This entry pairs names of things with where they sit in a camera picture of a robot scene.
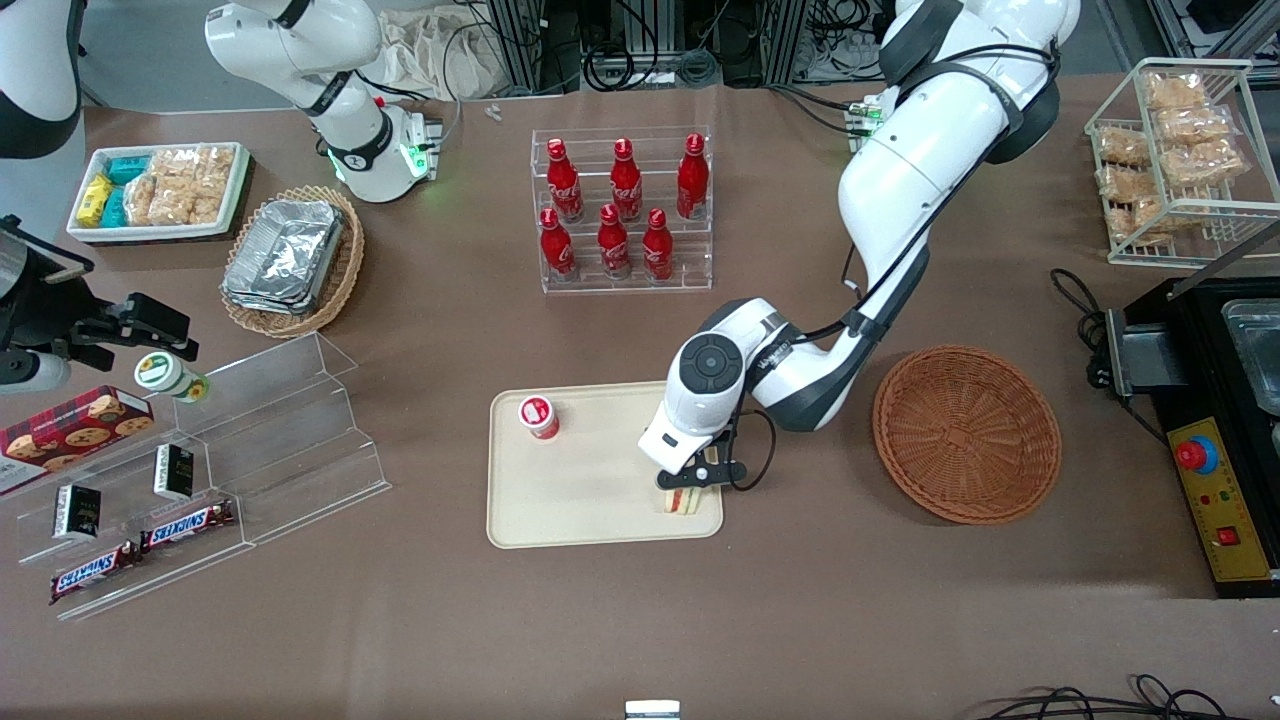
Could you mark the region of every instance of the white jar with green label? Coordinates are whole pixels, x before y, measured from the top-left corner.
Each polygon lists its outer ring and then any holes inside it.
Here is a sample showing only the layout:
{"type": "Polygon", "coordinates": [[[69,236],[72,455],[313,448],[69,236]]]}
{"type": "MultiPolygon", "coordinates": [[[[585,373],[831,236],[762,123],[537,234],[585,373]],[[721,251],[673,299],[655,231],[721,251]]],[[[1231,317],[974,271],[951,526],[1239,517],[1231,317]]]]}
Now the white jar with green label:
{"type": "Polygon", "coordinates": [[[151,392],[173,396],[178,402],[196,402],[209,395],[209,378],[186,366],[172,352],[156,351],[138,360],[133,379],[151,392]]]}

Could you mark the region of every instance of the red and white cup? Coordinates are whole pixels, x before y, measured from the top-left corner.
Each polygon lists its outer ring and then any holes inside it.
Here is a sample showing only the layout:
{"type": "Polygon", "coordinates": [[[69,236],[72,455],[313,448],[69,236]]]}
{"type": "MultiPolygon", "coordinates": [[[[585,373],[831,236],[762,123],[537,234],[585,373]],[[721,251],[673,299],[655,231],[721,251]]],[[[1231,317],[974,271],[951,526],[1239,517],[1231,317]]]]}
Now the red and white cup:
{"type": "Polygon", "coordinates": [[[559,418],[552,401],[540,395],[531,395],[520,401],[520,424],[538,439],[552,439],[559,432],[559,418]]]}

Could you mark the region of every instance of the cookie box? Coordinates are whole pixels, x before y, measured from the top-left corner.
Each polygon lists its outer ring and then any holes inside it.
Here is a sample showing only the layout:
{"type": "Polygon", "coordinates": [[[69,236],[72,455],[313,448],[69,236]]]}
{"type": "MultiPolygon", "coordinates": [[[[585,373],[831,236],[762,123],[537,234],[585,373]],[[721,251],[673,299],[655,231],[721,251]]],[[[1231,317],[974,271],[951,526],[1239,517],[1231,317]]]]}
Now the cookie box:
{"type": "Polygon", "coordinates": [[[155,424],[151,405],[101,386],[0,433],[0,495],[155,424]]]}
{"type": "Polygon", "coordinates": [[[236,218],[236,211],[241,200],[241,190],[248,174],[250,151],[238,142],[215,142],[219,147],[232,147],[236,151],[232,160],[230,176],[227,179],[227,188],[223,191],[223,200],[218,211],[218,219],[212,223],[200,224],[157,224],[157,225],[129,225],[123,228],[91,228],[81,224],[76,219],[76,209],[88,191],[90,183],[99,173],[104,173],[111,160],[116,158],[151,156],[159,151],[196,150],[201,143],[186,145],[140,145],[134,147],[104,147],[95,150],[88,159],[88,168],[84,169],[84,178],[76,192],[76,202],[72,205],[70,217],[67,219],[67,234],[83,242],[84,245],[154,245],[161,242],[188,242],[195,240],[221,240],[236,218]]]}

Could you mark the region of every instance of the yellow control panel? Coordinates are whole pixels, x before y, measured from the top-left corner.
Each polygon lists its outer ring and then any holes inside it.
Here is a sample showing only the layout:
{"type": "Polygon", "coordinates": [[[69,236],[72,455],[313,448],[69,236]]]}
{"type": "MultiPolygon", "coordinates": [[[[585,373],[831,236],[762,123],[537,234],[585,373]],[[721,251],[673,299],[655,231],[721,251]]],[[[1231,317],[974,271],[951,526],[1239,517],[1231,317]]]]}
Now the yellow control panel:
{"type": "Polygon", "coordinates": [[[1213,418],[1170,432],[1169,447],[1213,578],[1220,583],[1270,580],[1271,566],[1213,418]]]}

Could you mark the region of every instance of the red cookie box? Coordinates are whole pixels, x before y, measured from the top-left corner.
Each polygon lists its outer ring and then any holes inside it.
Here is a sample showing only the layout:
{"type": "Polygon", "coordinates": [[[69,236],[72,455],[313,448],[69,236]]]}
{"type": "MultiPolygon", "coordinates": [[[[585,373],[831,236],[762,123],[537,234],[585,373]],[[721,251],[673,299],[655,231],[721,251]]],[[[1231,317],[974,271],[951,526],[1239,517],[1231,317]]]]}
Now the red cookie box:
{"type": "Polygon", "coordinates": [[[0,496],[155,424],[147,401],[101,386],[0,433],[0,496]]]}

